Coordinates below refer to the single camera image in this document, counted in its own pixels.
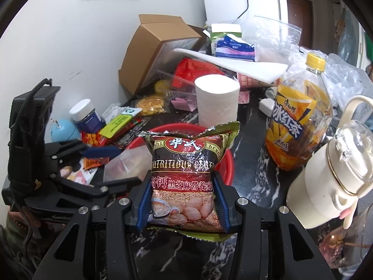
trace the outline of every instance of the metal screw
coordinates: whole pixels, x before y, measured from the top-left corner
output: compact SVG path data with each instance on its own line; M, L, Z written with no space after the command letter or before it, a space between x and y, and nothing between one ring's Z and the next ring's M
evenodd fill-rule
M249 200L247 200L246 198L239 198L237 202L238 204L246 205L247 203L249 203Z
M280 206L279 211L282 214L286 214L289 212L289 209L286 206Z
M79 208L78 212L79 214L84 215L85 213L88 212L88 207L81 207Z
M127 205L128 203L129 203L128 198L122 198L122 199L119 200L120 205Z

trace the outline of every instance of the plastic bottle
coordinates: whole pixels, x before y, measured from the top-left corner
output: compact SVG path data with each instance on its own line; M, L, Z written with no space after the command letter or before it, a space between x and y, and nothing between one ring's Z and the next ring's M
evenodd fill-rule
M332 106L321 77L325 59L308 54L307 69L278 87L266 134L266 147L286 171L304 165L320 143L332 119Z

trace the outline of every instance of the wooden door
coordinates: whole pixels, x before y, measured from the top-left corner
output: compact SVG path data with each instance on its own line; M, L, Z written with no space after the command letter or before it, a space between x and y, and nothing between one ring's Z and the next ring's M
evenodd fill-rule
M299 46L312 48L313 12L309 0L287 0L288 20L290 24L302 29Z

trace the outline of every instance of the black table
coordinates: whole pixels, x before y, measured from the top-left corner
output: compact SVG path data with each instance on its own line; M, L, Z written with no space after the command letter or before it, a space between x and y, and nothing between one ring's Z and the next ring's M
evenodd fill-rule
M239 105L241 128L231 149L235 163L232 185L241 197L248 198L258 206L278 207L285 204L288 188L300 170L283 171L269 157L264 146L268 119L259 110L259 100L263 98L264 91L256 89L251 91L248 104ZM175 122L198 124L197 110L192 113L178 110L144 118L121 140L121 144L128 145L138 131ZM340 224L339 220L332 220L309 233L318 244ZM228 279L236 235L225 242L213 243L171 231L151 229L139 235L132 234L131 240L140 279L174 280L177 277L178 280L218 280ZM104 244L99 247L104 251ZM104 261L105 257L101 262L102 279L106 275Z

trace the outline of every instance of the white jar lid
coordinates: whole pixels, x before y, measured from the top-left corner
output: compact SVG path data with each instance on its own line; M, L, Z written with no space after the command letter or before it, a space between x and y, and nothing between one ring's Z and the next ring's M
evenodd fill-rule
M70 109L70 115L75 122L83 120L92 110L94 105L90 99L84 99L78 102L72 109Z

